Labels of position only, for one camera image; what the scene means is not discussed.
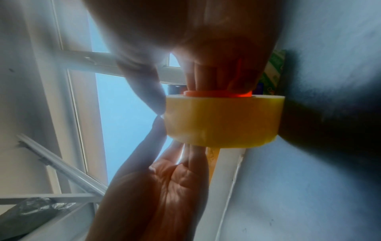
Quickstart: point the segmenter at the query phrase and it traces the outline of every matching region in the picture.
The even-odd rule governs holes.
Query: hand
[[[192,240],[208,198],[204,147],[166,139],[156,118],[151,132],[114,176],[87,236],[93,240]]]
[[[165,95],[155,64],[169,52],[190,90],[253,90],[277,41],[283,6],[282,0],[84,2],[131,88],[159,115]]]

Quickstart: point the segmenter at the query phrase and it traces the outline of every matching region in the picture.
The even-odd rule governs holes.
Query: tape roll
[[[275,139],[283,96],[242,98],[167,96],[167,134],[177,141],[215,148],[250,148]]]

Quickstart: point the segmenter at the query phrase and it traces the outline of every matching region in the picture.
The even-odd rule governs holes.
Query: white window frame
[[[97,120],[97,123],[91,126],[93,129],[88,130],[87,133],[98,132],[100,133],[99,135],[92,136],[91,138],[94,139],[96,137],[95,139],[99,139],[102,137],[100,113],[99,110],[91,110],[92,108],[94,109],[92,105],[87,106],[90,110],[84,115],[78,113],[78,100],[73,92],[74,80],[71,79],[68,69],[88,73],[123,75],[110,53],[91,52],[89,50],[64,50],[65,44],[68,43],[64,43],[62,29],[60,29],[60,23],[57,20],[59,18],[57,2],[58,0],[21,0],[20,6],[24,11],[62,159],[84,173],[90,174],[89,167],[86,165],[89,162],[87,160],[89,153],[85,150],[87,145],[86,138],[89,137],[84,135],[81,118]],[[42,26],[44,26],[45,31],[43,33],[41,32]],[[159,64],[157,69],[161,83],[186,84],[181,68],[169,67],[168,58]],[[92,91],[82,94],[89,98],[94,97],[97,99],[97,93],[94,92],[94,88]],[[103,140],[92,142],[90,145],[92,146],[87,146],[89,150],[103,150],[103,155],[98,155],[100,157],[96,161],[100,163],[101,167],[105,167],[106,160],[104,157]],[[245,149],[222,149],[220,151],[210,184],[208,204],[198,226],[195,240],[209,241],[219,239],[218,233],[244,153]],[[104,183],[105,175],[101,172],[105,171],[105,168],[94,170],[94,172],[99,173],[95,173],[95,175],[93,173],[92,176],[99,175],[102,180],[98,179],[98,181]],[[52,186],[55,186],[57,189],[59,182],[57,182],[57,178],[54,175],[52,175],[51,182],[54,182]],[[75,187],[71,186],[71,191],[76,192]]]

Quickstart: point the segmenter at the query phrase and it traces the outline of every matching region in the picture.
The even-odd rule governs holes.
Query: yellow tape roll
[[[170,137],[215,148],[257,147],[275,139],[283,96],[242,98],[167,96],[164,114]]]

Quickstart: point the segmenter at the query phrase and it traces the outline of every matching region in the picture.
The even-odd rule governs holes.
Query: blue sky
[[[92,50],[108,52],[89,17]],[[173,55],[170,65],[179,67]],[[96,74],[107,175],[110,182],[118,168],[151,130],[156,114],[131,90],[123,77]],[[167,85],[162,84],[167,94]],[[163,150],[172,138],[167,137]]]

